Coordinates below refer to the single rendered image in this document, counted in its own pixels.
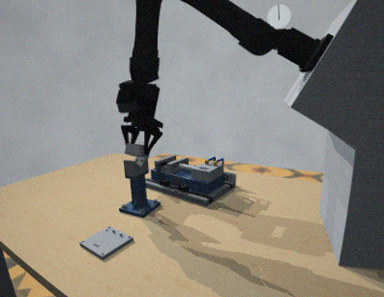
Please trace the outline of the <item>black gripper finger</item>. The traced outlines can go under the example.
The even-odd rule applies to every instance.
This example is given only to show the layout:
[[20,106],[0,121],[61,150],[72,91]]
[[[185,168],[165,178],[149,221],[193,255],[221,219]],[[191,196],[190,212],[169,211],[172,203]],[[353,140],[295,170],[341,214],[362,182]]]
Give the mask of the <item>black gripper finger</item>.
[[136,139],[139,135],[139,131],[133,128],[130,128],[128,126],[121,126],[121,130],[122,130],[126,145],[127,143],[129,143],[129,133],[132,134],[131,144],[135,144]]
[[[154,137],[148,147],[151,135],[153,135]],[[151,149],[153,148],[155,143],[160,139],[161,136],[162,136],[161,131],[150,126],[145,126],[144,128],[144,154],[145,155],[148,155],[150,153]]]

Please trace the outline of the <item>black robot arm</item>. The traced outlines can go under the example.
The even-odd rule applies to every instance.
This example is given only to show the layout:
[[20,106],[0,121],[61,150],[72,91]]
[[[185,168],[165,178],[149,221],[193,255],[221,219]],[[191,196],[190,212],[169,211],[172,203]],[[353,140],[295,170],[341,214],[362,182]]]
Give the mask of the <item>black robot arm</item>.
[[[293,27],[288,30],[275,29],[229,0],[181,1],[227,30],[239,41],[238,45],[251,54],[261,56],[278,48],[277,54],[298,65],[299,69],[302,68],[302,73],[313,70],[334,37],[328,33],[319,40]],[[157,84],[148,83],[159,79],[158,31],[162,0],[135,2],[135,37],[133,57],[130,57],[132,80],[119,84],[116,103],[120,113],[129,112],[128,117],[154,117],[160,88]],[[283,32],[278,32],[279,30]]]

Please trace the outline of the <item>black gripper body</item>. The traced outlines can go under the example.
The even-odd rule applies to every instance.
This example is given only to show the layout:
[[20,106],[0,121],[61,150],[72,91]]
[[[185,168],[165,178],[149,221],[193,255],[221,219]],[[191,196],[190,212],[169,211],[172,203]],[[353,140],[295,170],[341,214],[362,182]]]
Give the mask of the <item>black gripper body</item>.
[[[125,116],[124,122],[126,123],[132,122],[131,125],[126,125],[126,126],[129,126],[130,128],[133,128],[140,132],[144,132],[144,126],[150,126],[157,130],[160,130],[159,128],[162,128],[163,123],[153,118],[155,118],[155,113],[154,113],[154,117],[126,117]],[[154,122],[154,124],[150,122]]]

